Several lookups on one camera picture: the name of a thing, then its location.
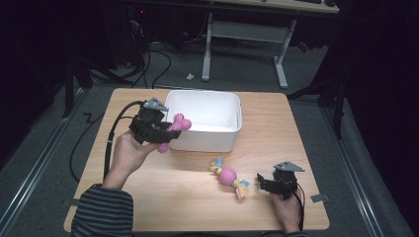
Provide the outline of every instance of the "pink plush toy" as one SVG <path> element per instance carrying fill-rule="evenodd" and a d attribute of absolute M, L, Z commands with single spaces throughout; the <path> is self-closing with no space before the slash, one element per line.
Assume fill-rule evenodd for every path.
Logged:
<path fill-rule="evenodd" d="M 247 196 L 249 182 L 237 180 L 237 174 L 233 169 L 221 168 L 221 158 L 216 158 L 216 160 L 210 164 L 209 169 L 219 176 L 219 181 L 223 185 L 236 188 L 236 194 L 239 200 L 242 200 Z"/>
<path fill-rule="evenodd" d="M 169 126 L 169 128 L 167 128 L 168 131 L 171 130 L 188 130 L 190 129 L 192 126 L 192 123 L 190 120 L 185 119 L 184 115 L 182 114 L 176 114 L 173 120 L 173 123 Z M 166 151 L 169 150 L 169 144 L 168 143 L 163 143 L 161 144 L 157 150 L 160 153 L 165 153 Z"/>

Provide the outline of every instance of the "white container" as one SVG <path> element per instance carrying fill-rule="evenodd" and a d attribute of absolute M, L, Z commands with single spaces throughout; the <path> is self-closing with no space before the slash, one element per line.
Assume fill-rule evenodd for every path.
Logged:
<path fill-rule="evenodd" d="M 183 114 L 192 127 L 182 131 L 169 147 L 174 150 L 229 152 L 242 125 L 239 98 L 226 92 L 174 90 L 167 95 L 167 121 Z"/>

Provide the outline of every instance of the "hand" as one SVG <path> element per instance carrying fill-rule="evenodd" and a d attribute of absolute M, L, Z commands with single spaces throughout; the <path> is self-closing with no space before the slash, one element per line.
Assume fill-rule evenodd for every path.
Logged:
<path fill-rule="evenodd" d="M 295 192 L 301 198 L 301 190 Z M 271 194 L 272 201 L 274 202 L 275 213 L 284 228 L 286 234 L 299 231 L 298 221 L 300 205 L 294 195 L 290 198 L 283 200 L 283 196 Z"/>
<path fill-rule="evenodd" d="M 115 144 L 112 166 L 102 187 L 122 189 L 129 175 L 141 167 L 147 155 L 159 145 L 157 143 L 141 145 L 134 139 L 130 130 L 119 136 Z"/>

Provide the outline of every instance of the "wooden table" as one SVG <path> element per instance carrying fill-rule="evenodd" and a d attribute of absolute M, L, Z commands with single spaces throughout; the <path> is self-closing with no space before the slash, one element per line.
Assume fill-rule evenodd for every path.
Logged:
<path fill-rule="evenodd" d="M 93 184 L 102 183 L 106 140 L 124 106 L 157 97 L 164 103 L 169 90 L 117 89 L 114 91 L 87 161 L 75 198 Z M 152 152 L 132 174 L 124 190 L 134 200 L 133 231 L 255 231 L 279 230 L 269 193 L 261 191 L 259 173 L 272 180 L 275 164 L 291 161 L 305 169 L 295 173 L 305 191 L 304 229 L 326 229 L 329 220 L 318 195 L 304 147 L 287 97 L 280 93 L 233 92 L 241 101 L 243 125 L 231 152 L 202 153 L 169 150 Z M 134 116 L 138 107 L 126 111 Z M 116 137 L 129 126 L 122 119 Z M 210 171 L 217 157 L 223 167 L 233 168 L 238 179 L 250 182 L 248 196 L 239 201 L 232 187 L 223 186 Z M 76 207 L 71 206 L 64 223 L 71 229 Z"/>

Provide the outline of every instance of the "striped sleeve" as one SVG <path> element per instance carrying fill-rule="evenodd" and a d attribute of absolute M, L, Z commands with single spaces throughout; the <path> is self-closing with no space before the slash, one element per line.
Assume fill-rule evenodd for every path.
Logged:
<path fill-rule="evenodd" d="M 80 198 L 71 223 L 71 236 L 130 236 L 132 197 L 120 190 L 94 185 Z"/>

